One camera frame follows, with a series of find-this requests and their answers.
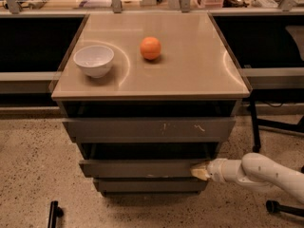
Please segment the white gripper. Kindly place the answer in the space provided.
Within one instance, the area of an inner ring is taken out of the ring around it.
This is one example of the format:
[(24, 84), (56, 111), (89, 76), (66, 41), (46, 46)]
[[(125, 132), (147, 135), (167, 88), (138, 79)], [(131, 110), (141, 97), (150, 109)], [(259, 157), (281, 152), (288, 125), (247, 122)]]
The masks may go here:
[(214, 159), (194, 164), (191, 166), (191, 174), (203, 181), (211, 178), (213, 181), (225, 183), (222, 167), (226, 162), (227, 159)]

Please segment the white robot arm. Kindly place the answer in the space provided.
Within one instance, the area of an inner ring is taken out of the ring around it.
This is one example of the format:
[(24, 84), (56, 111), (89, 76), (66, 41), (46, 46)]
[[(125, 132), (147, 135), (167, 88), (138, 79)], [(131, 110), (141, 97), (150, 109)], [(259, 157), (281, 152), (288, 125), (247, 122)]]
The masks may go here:
[(233, 182), (257, 192), (276, 186), (304, 203), (304, 174), (258, 153), (248, 153), (240, 160), (204, 161), (193, 165), (190, 172), (203, 181)]

